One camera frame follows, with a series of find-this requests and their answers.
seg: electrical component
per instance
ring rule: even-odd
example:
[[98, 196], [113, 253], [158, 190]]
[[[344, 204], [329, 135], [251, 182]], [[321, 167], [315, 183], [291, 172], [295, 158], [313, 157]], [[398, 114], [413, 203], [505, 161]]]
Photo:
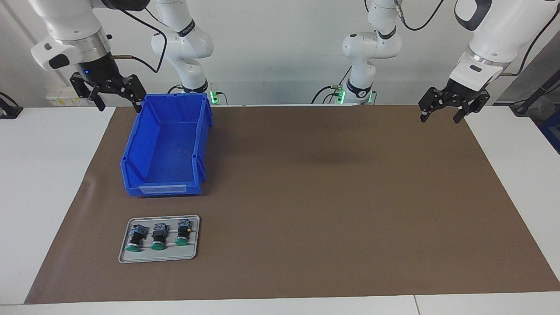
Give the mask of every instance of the electrical component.
[[148, 236], [148, 228], [143, 225], [133, 225], [130, 230], [130, 241], [124, 248], [129, 252], [139, 252], [142, 250], [140, 243]]
[[212, 105], [216, 105], [220, 103], [220, 98], [218, 97], [215, 91], [210, 90], [210, 101], [212, 102]]
[[[348, 68], [348, 70], [346, 71], [346, 73], [344, 74], [344, 76], [340, 79], [340, 82], [338, 83], [339, 86], [342, 86], [342, 82], [344, 82], [344, 79], [346, 78], [346, 76], [348, 76], [348, 74], [350, 73], [350, 70], [352, 70], [352, 66], [350, 66], [350, 67]], [[333, 101], [333, 97], [334, 97], [334, 96], [336, 96], [336, 95], [334, 95], [334, 93], [330, 95], [329, 104], [330, 104], [330, 102]]]
[[343, 103], [344, 103], [344, 96], [345, 96], [345, 94], [346, 94], [346, 92], [342, 89], [342, 86], [340, 86], [340, 87], [336, 90], [335, 93], [331, 93], [331, 94], [325, 96], [325, 98], [323, 99], [323, 104], [325, 104], [326, 99], [327, 99], [329, 96], [330, 96], [331, 100], [332, 100], [333, 97], [336, 96], [336, 97], [337, 97], [337, 98], [336, 98], [336, 102], [337, 102], [338, 104], [343, 104]]
[[179, 246], [186, 246], [189, 244], [190, 232], [192, 232], [192, 225], [189, 220], [180, 220], [177, 227], [177, 240], [175, 244]]
[[169, 235], [169, 226], [165, 223], [158, 223], [153, 227], [152, 246], [154, 251], [163, 251], [165, 249], [166, 239]]

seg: black cable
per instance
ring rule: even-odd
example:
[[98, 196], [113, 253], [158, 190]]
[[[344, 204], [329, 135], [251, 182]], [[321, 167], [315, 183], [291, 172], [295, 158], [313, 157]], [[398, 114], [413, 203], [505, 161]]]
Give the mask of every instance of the black cable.
[[[342, 79], [340, 80], [340, 82], [338, 83], [338, 85], [342, 85], [342, 82], [344, 82], [344, 79], [346, 78], [346, 76], [350, 73], [350, 70], [352, 70], [352, 66], [350, 66], [350, 68], [348, 68], [348, 71], [346, 71], [346, 73], [344, 74], [344, 76], [342, 77]], [[330, 102], [333, 101], [333, 97], [331, 96], [330, 100], [329, 100], [329, 104]]]
[[[544, 93], [542, 96], [554, 92], [554, 91], [555, 91], [557, 88], [559, 88], [559, 87], [560, 87], [560, 84], [558, 84], [555, 88], [548, 90], [548, 91], [547, 91], [546, 93]], [[523, 103], [523, 102], [525, 102], [525, 101], [527, 101], [527, 100], [528, 100], [528, 99], [520, 100], [520, 101], [517, 101], [517, 102], [514, 102], [514, 103], [510, 103], [510, 105], [515, 105], [515, 104]]]
[[521, 74], [521, 71], [523, 71], [523, 68], [525, 68], [525, 63], [527, 62], [527, 59], [529, 57], [529, 54], [531, 53], [531, 50], [533, 49], [533, 46], [536, 44], [536, 42], [539, 40], [540, 36], [543, 35], [543, 33], [547, 30], [547, 28], [552, 24], [552, 22], [554, 21], [554, 19], [556, 19], [556, 17], [558, 16], [558, 13], [560, 12], [560, 4], [558, 5], [558, 7], [556, 8], [556, 13], [552, 16], [552, 19], [550, 21], [548, 21], [548, 23], [544, 26], [544, 28], [539, 32], [539, 34], [535, 37], [535, 39], [533, 40], [533, 42], [531, 43], [531, 45], [529, 45], [529, 48], [527, 49], [527, 52], [525, 53], [525, 57], [523, 57], [523, 61], [521, 62], [521, 66], [519, 67], [519, 70], [517, 73], [512, 74], [512, 77], [516, 77], [519, 74]]
[[374, 103], [372, 104], [375, 105], [375, 101], [377, 101], [377, 91], [373, 91], [372, 93], [375, 93]]
[[409, 30], [411, 30], [411, 31], [420, 31], [421, 29], [423, 29], [424, 27], [426, 27], [426, 26], [432, 21], [433, 17], [436, 16], [437, 11], [439, 11], [439, 9], [440, 9], [441, 5], [444, 3], [444, 1], [445, 1], [445, 0], [440, 0], [440, 2], [439, 2], [439, 4], [437, 5], [436, 9], [433, 10], [433, 13], [432, 13], [432, 15], [430, 16], [430, 18], [426, 21], [426, 23], [424, 23], [424, 25], [422, 25], [422, 26], [420, 26], [420, 27], [414, 28], [414, 27], [408, 26], [407, 21], [405, 20], [404, 15], [403, 15], [402, 18], [401, 18], [401, 21], [403, 22], [404, 27], [406, 27], [407, 29], [409, 29]]
[[325, 96], [325, 99], [323, 100], [323, 104], [325, 104], [326, 99], [327, 99], [329, 96], [330, 96], [330, 99], [332, 100], [333, 97], [334, 97], [334, 96], [337, 96], [337, 95], [338, 95], [338, 93], [332, 93], [332, 94], [329, 94], [329, 95]]
[[230, 102], [227, 101], [227, 95], [224, 92], [216, 92], [216, 95], [223, 95], [223, 97], [226, 99], [226, 105], [230, 104]]
[[7, 100], [9, 100], [10, 102], [12, 102], [15, 106], [19, 107], [19, 105], [16, 103], [16, 101], [14, 101], [13, 98], [11, 98], [10, 96], [8, 96], [6, 93], [0, 92], [0, 95], [4, 96]]
[[133, 60], [140, 61], [143, 65], [145, 65], [145, 66], [147, 66], [148, 68], [150, 68], [151, 71], [153, 71], [154, 73], [158, 73], [158, 72], [160, 71], [160, 69], [161, 69], [161, 64], [164, 62], [165, 51], [167, 50], [167, 36], [165, 36], [164, 32], [162, 32], [162, 31], [159, 30], [158, 28], [156, 28], [156, 27], [154, 27], [154, 26], [152, 26], [152, 25], [150, 25], [150, 24], [148, 24], [148, 23], [146, 23], [146, 22], [140, 20], [139, 18], [133, 16], [132, 14], [128, 13], [127, 11], [125, 11], [125, 10], [120, 10], [120, 11], [121, 11], [122, 13], [128, 15], [128, 16], [131, 17], [132, 19], [136, 20], [136, 21], [139, 22], [140, 24], [142, 24], [142, 25], [144, 25], [144, 26], [147, 26], [147, 27], [149, 27], [150, 29], [152, 29], [152, 30], [154, 30], [154, 31], [156, 31], [156, 32], [158, 32], [158, 33], [160, 33], [161, 36], [164, 37], [164, 48], [163, 48], [163, 50], [161, 51], [160, 62], [157, 64], [157, 69], [154, 69], [152, 66], [150, 66], [150, 65], [149, 65], [147, 62], [145, 62], [144, 60], [142, 60], [142, 59], [140, 59], [140, 58], [138, 58], [138, 57], [132, 56], [132, 59], [133, 59]]
[[315, 103], [315, 100], [317, 99], [317, 97], [319, 97], [319, 94], [321, 94], [323, 91], [326, 91], [328, 89], [332, 89], [332, 87], [329, 85], [329, 86], [326, 86], [326, 87], [320, 89], [319, 92], [317, 92], [317, 94], [315, 94], [315, 97], [313, 97], [313, 100], [311, 101], [311, 104]]
[[175, 89], [180, 89], [179, 85], [174, 85], [173, 87], [171, 87], [171, 88], [169, 89], [169, 91], [167, 91], [167, 94], [170, 94], [170, 93], [173, 92], [173, 90], [175, 90]]
[[153, 15], [153, 13], [152, 13], [150, 10], [148, 10], [147, 7], [144, 8], [144, 10], [146, 10], [146, 12], [148, 12], [148, 14], [149, 14], [151, 17], [153, 17], [154, 20], [156, 20], [158, 23], [161, 23], [161, 21], [160, 21], [155, 15]]

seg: white table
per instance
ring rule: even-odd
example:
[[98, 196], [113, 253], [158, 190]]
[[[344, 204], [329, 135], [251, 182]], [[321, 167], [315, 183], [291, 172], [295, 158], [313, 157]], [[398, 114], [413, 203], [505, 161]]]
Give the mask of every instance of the white table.
[[[15, 121], [0, 121], [0, 304], [24, 302], [113, 112], [28, 108]], [[560, 279], [560, 156], [531, 120], [514, 117], [509, 108], [488, 107], [467, 122]], [[13, 237], [22, 226], [41, 238], [10, 242], [25, 239]], [[14, 305], [1, 306], [0, 315], [153, 313], [161, 307], [193, 314], [557, 315], [560, 293]]]

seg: green button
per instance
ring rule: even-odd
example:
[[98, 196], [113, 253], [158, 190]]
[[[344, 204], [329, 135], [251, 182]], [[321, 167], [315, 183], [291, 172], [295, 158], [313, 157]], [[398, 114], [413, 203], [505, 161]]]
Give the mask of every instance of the green button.
[[124, 249], [126, 251], [134, 252], [134, 253], [137, 253], [137, 252], [140, 251], [140, 248], [138, 246], [133, 246], [133, 245], [126, 246], [126, 248], [124, 248]]
[[178, 238], [178, 239], [175, 241], [175, 244], [177, 244], [177, 245], [179, 245], [179, 246], [187, 246], [187, 245], [189, 244], [189, 242], [188, 242], [186, 239], [184, 239], [184, 238]]
[[152, 244], [151, 248], [154, 251], [163, 251], [165, 249], [165, 246], [163, 244], [160, 244], [160, 243], [154, 243], [154, 244]]

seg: white wall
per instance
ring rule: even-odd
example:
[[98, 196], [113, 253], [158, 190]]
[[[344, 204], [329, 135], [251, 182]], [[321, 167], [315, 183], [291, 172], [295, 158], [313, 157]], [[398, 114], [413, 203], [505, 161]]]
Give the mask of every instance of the white wall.
[[[13, 7], [37, 39], [46, 36], [43, 23], [31, 11], [27, 1], [2, 1]], [[422, 24], [437, 3], [438, 0], [405, 2], [409, 24]], [[321, 87], [337, 84], [349, 67], [349, 61], [342, 54], [344, 37], [372, 30], [360, 0], [188, 0], [188, 4], [197, 24], [216, 43], [214, 55], [201, 61], [207, 77], [228, 94], [232, 104], [308, 103]], [[455, 1], [447, 0], [432, 23], [422, 31], [411, 32], [399, 27], [404, 40], [401, 54], [377, 62], [374, 89], [379, 92], [378, 104], [415, 104], [430, 86], [442, 88], [445, 85], [472, 37], [455, 21], [454, 4]], [[149, 8], [156, 11], [153, 3]], [[134, 54], [157, 64], [150, 45], [152, 30], [118, 11], [95, 9], [95, 13], [105, 31], [114, 36], [111, 41], [114, 54]], [[2, 14], [0, 23], [4, 29], [8, 22], [5, 13]], [[135, 14], [153, 21], [145, 12]], [[538, 52], [558, 29], [560, 24], [557, 21], [535, 51]], [[5, 40], [0, 62], [8, 64], [12, 72], [22, 71], [21, 76], [13, 81], [18, 84], [29, 80], [39, 80], [47, 85], [61, 84], [56, 76], [45, 79], [43, 75], [37, 75], [40, 69], [17, 38]], [[179, 83], [177, 74], [167, 64], [154, 75], [137, 62], [118, 63], [122, 74], [136, 73], [148, 92], [166, 92], [171, 85]], [[5, 81], [6, 78], [0, 81], [0, 88]], [[501, 78], [493, 83], [491, 94], [497, 97], [511, 81]], [[14, 88], [7, 92], [16, 96], [22, 93]], [[34, 89], [21, 97], [29, 99], [28, 106], [44, 105], [39, 100], [44, 94], [44, 90]], [[115, 99], [114, 104], [126, 102]]]

